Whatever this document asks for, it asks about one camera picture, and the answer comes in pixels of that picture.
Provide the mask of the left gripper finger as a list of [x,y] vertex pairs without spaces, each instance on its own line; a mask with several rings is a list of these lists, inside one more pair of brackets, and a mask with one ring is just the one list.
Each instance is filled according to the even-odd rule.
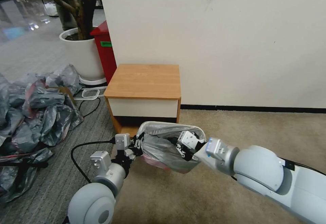
[[129,159],[134,160],[136,157],[142,155],[143,155],[143,150],[141,147],[129,147]]
[[139,135],[134,135],[131,142],[132,148],[142,148],[145,132]]

